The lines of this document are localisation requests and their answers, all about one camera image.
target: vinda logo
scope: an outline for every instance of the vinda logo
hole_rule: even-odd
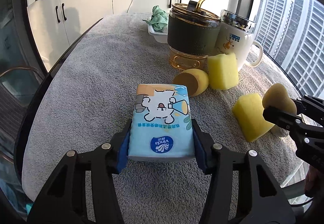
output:
[[[155,153],[166,153],[171,150],[173,139],[170,136],[153,137],[151,140],[151,149]]]

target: tumbler lid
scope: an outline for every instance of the tumbler lid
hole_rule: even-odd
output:
[[[231,25],[237,29],[245,31],[247,33],[254,33],[256,24],[246,18],[242,18],[234,13],[231,13],[227,10],[222,10],[221,12],[222,22]]]
[[[211,13],[208,10],[205,9],[200,9],[199,13],[196,13],[194,11],[189,11],[187,10],[188,4],[183,4],[183,3],[176,3],[176,4],[172,4],[172,10],[174,12],[180,13],[180,14],[184,14],[184,15],[188,15],[188,16],[192,16],[194,18],[199,18],[201,20],[213,20],[213,21],[220,21],[221,18],[219,16],[217,16],[214,13]]]

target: gray towel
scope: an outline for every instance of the gray towel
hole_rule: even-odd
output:
[[[167,44],[160,44],[142,21],[150,14],[107,16],[91,29],[69,55],[52,81],[35,117],[27,143],[22,185],[32,200],[66,151],[91,151],[109,141],[132,117],[139,83],[171,83],[179,73],[168,63]],[[256,57],[253,49],[250,57]],[[244,140],[231,108],[246,93],[261,96],[282,83],[291,97],[298,93],[266,56],[252,69],[244,66],[239,84],[229,90],[208,88],[190,98],[192,117],[215,142],[233,151],[256,150],[279,183],[299,167],[290,137],[270,132],[253,143]],[[147,163],[129,161],[115,188],[125,223],[198,223],[210,182],[196,161]],[[90,190],[90,179],[86,188]],[[234,182],[230,216],[235,214]],[[91,203],[91,194],[87,202]],[[88,209],[94,220],[93,209]]]

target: tissue pack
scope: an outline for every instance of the tissue pack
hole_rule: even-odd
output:
[[[128,157],[173,162],[194,158],[187,87],[140,84],[137,87]]]

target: white tray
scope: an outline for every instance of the white tray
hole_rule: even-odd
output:
[[[167,33],[157,32],[153,29],[152,25],[147,25],[148,33],[152,35],[159,43],[167,43]]]

